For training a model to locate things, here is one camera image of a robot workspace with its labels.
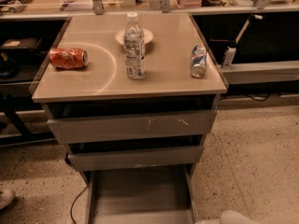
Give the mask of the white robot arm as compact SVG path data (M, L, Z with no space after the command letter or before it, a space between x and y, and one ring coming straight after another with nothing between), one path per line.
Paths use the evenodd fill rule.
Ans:
M197 221L195 224L261 224L236 211L226 210L221 213L219 218Z

